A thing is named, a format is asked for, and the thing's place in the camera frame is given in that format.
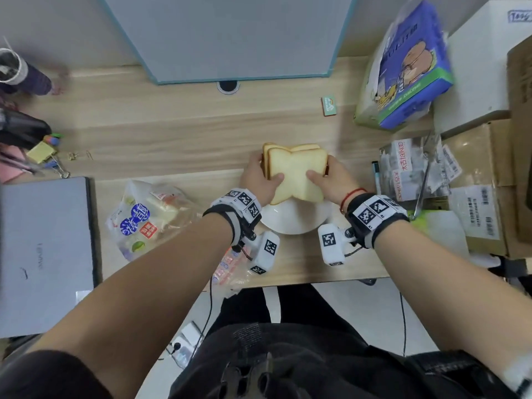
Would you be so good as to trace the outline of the person's left hand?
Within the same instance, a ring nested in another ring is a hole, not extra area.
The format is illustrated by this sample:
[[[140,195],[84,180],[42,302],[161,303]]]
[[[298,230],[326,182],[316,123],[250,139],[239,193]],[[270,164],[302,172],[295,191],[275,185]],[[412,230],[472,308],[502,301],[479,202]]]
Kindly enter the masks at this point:
[[[256,196],[261,206],[266,206],[273,200],[277,189],[267,188],[267,179],[264,176],[261,163],[261,151],[250,154],[249,162],[241,175],[238,187],[248,189]]]

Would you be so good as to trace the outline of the purple cup with straw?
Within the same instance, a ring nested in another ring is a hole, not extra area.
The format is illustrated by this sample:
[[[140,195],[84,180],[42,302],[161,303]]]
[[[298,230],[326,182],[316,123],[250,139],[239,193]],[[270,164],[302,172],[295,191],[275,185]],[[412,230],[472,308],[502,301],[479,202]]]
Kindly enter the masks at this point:
[[[52,94],[53,81],[35,66],[29,64],[10,46],[0,47],[0,89],[6,93],[22,91],[37,96]]]

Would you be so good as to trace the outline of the red printed plastic wrapper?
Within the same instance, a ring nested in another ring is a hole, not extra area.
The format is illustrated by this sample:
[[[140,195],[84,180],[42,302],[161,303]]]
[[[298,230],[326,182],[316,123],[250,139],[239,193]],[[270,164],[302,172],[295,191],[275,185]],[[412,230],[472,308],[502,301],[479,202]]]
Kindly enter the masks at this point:
[[[244,288],[252,276],[249,254],[248,247],[244,247],[239,253],[231,248],[227,250],[212,275],[213,288],[232,291]]]

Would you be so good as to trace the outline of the blue green tissue pack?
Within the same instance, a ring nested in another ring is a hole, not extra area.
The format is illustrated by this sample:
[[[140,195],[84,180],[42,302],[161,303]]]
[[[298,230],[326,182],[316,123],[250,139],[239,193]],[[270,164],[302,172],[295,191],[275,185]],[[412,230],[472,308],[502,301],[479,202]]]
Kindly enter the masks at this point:
[[[407,0],[370,60],[356,106],[356,124],[397,131],[428,114],[454,85],[435,7]]]

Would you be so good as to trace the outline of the tall cardboard box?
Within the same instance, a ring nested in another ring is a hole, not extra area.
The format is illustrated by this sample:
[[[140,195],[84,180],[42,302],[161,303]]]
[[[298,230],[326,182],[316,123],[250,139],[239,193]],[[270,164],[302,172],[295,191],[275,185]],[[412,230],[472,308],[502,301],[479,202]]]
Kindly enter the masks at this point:
[[[532,244],[532,35],[509,51],[507,81],[518,238]]]

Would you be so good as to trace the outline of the black marker wrist band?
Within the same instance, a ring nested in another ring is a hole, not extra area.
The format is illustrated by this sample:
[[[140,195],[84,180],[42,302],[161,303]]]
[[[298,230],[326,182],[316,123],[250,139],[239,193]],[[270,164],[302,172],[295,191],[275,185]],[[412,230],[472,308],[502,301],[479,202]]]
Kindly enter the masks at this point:
[[[385,195],[363,193],[354,197],[344,209],[344,217],[353,228],[356,241],[373,249],[376,237],[396,221],[409,222],[407,211]]]
[[[255,236],[254,229],[261,220],[262,206],[255,194],[248,189],[234,188],[215,200],[203,213],[203,216],[214,213],[225,219],[231,227],[232,240],[230,247],[243,245],[243,240],[251,240]]]

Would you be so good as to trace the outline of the white round plate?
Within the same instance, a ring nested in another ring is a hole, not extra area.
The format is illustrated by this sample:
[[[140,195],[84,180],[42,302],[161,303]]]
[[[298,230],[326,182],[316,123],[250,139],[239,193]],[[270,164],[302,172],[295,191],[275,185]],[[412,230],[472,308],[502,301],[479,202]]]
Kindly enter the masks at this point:
[[[313,203],[291,198],[264,207],[261,222],[277,234],[307,234],[328,220],[333,207],[329,201]]]

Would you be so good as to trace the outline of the white bread slice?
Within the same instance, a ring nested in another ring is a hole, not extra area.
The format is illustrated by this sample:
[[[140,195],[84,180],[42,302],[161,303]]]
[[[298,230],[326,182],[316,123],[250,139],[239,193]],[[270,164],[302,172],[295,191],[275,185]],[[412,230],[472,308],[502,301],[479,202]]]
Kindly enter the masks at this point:
[[[263,145],[263,154],[262,154],[262,168],[263,173],[266,179],[270,179],[270,164],[269,164],[269,155],[268,151],[272,148],[280,148],[282,150],[286,150],[289,152],[298,152],[298,151],[304,151],[304,150],[310,150],[310,149],[320,149],[321,147],[318,144],[303,144],[293,147],[284,147],[277,144],[274,144],[272,142],[265,143]]]
[[[267,157],[270,178],[283,174],[283,181],[277,187],[270,205],[278,205],[291,198],[312,203],[323,201],[323,192],[308,179],[306,173],[314,171],[321,177],[325,174],[328,164],[326,150],[313,148],[292,151],[272,147],[268,149]]]

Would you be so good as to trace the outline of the pink item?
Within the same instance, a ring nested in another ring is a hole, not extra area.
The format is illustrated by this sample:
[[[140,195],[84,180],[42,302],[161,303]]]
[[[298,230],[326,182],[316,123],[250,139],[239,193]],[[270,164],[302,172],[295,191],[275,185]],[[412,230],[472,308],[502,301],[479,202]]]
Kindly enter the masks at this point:
[[[0,182],[8,183],[23,174],[35,175],[24,151],[19,147],[0,143]]]

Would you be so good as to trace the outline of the clear bag of packets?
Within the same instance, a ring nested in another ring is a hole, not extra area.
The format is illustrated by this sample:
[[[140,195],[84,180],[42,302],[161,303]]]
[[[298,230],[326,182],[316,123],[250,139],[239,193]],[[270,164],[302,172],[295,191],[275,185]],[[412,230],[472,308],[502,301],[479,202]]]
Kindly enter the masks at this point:
[[[442,198],[451,193],[450,184],[462,174],[462,168],[439,134],[424,198]],[[394,140],[380,148],[380,184],[383,194],[397,202],[416,201],[426,165],[423,145],[429,136]]]

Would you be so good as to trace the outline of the metal tongs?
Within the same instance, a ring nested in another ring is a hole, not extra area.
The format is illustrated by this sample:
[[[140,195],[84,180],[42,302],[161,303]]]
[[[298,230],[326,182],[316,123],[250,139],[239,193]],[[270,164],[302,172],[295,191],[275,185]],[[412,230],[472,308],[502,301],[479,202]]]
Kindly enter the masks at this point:
[[[415,221],[417,217],[420,216],[423,208],[423,201],[427,189],[427,181],[429,177],[429,172],[431,164],[434,160],[434,156],[437,150],[437,138],[435,135],[429,135],[423,145],[423,157],[425,158],[426,165],[423,171],[423,179],[420,187],[420,192],[416,200],[416,206],[413,214],[410,215],[410,220]]]

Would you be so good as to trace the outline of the black bag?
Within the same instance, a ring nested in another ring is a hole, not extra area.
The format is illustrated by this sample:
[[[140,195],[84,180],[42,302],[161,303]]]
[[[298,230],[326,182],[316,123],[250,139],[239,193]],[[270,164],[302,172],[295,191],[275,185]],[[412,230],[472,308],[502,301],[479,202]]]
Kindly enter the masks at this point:
[[[43,120],[8,108],[0,108],[0,144],[30,150],[51,135]]]

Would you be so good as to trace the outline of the cardboard box with white label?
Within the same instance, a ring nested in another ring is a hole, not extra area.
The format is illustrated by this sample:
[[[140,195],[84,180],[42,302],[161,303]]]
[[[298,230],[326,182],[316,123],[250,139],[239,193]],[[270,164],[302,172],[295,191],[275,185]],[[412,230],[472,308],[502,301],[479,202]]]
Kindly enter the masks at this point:
[[[449,208],[470,251],[511,260],[532,258],[518,240],[511,120],[495,120],[443,141]]]

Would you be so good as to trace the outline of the white plastic bag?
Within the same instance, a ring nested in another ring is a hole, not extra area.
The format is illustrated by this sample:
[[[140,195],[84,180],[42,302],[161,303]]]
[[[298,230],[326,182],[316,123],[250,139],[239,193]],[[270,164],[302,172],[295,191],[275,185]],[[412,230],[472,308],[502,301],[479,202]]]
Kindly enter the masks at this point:
[[[454,212],[427,209],[416,217],[413,212],[409,212],[409,216],[413,226],[432,241],[466,260],[470,259],[465,232]]]

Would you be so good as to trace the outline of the person's left forearm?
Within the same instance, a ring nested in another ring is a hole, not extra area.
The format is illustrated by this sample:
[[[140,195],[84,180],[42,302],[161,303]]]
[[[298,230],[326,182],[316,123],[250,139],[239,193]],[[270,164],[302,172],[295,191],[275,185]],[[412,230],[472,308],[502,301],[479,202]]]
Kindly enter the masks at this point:
[[[222,216],[207,214],[107,278],[29,352],[69,353],[115,399],[134,399],[232,238]]]

